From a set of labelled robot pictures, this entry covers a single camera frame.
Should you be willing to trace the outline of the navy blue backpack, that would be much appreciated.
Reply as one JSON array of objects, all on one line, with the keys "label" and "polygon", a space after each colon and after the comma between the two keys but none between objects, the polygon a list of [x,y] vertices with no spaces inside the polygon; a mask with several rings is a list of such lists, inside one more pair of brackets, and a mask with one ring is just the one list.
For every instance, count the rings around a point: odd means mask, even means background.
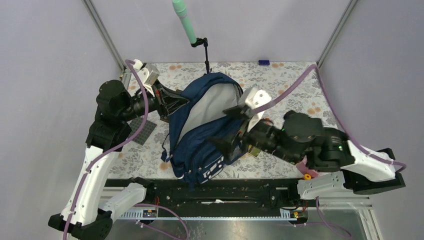
[{"label": "navy blue backpack", "polygon": [[192,81],[180,93],[188,103],[168,116],[169,148],[163,149],[161,160],[171,164],[175,177],[191,191],[247,153],[238,143],[225,156],[209,140],[222,139],[240,129],[243,122],[223,111],[235,107],[242,94],[239,83],[221,72]]}]

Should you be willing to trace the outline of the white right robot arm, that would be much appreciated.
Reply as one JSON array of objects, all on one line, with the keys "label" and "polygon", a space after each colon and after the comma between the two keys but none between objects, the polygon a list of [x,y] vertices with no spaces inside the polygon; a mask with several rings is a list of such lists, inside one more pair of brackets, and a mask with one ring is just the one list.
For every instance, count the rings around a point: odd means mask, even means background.
[{"label": "white right robot arm", "polygon": [[249,128],[243,114],[238,118],[243,124],[237,131],[208,138],[225,159],[236,148],[245,151],[251,146],[293,165],[305,161],[308,169],[321,173],[309,180],[300,179],[287,191],[287,201],[293,206],[325,193],[374,195],[406,185],[400,170],[395,169],[390,148],[365,148],[345,132],[323,126],[319,118],[291,110],[284,115],[281,128],[266,119]]}]

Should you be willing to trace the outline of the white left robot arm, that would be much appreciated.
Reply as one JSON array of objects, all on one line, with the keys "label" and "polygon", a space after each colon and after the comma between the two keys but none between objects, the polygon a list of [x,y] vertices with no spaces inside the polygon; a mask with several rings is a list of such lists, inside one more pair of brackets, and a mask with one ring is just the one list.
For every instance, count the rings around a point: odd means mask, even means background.
[{"label": "white left robot arm", "polygon": [[105,239],[113,223],[132,206],[152,204],[155,192],[150,181],[137,178],[129,186],[105,203],[100,198],[113,162],[123,146],[137,133],[129,122],[142,117],[147,121],[150,112],[166,117],[176,106],[187,100],[179,90],[171,90],[156,81],[152,92],[142,85],[131,95],[119,80],[109,80],[99,88],[94,122],[86,138],[83,165],[77,183],[65,208],[50,216],[49,227],[79,240]]}]

